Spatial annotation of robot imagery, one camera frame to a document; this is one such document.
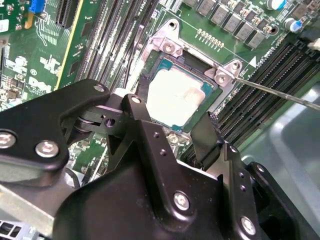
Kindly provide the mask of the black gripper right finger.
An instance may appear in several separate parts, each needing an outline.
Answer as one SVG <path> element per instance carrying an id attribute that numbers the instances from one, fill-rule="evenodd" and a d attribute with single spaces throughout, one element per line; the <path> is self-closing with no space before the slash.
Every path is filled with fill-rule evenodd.
<path id="1" fill-rule="evenodd" d="M 213 113 L 202 115 L 191 138 L 191 165 L 221 184 L 218 226 L 226 240 L 320 238 L 270 172 L 255 161 L 245 164 L 238 149 L 223 139 Z"/>

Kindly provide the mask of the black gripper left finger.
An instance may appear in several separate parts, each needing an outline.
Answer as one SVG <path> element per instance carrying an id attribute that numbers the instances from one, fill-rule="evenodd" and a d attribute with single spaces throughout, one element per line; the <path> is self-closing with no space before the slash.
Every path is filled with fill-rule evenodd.
<path id="1" fill-rule="evenodd" d="M 92 79 L 27 101 L 0 114 L 0 186 L 9 196 L 48 214 L 63 202 L 56 188 L 69 160 L 69 145 L 91 133 L 104 133 L 117 144 L 110 168 L 138 161 L 156 217 L 165 227 L 187 227 L 196 216 L 180 166 L 162 127 L 152 122 L 146 105 L 124 97 Z"/>

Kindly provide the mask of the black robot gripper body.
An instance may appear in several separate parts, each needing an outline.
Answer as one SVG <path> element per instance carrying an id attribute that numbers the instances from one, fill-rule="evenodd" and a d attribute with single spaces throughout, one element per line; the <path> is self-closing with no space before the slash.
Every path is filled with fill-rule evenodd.
<path id="1" fill-rule="evenodd" d="M 55 240 L 238 240 L 222 204 L 222 184 L 179 164 L 197 209 L 188 228 L 167 229 L 152 208 L 138 163 L 115 170 L 73 192 L 53 224 Z"/>

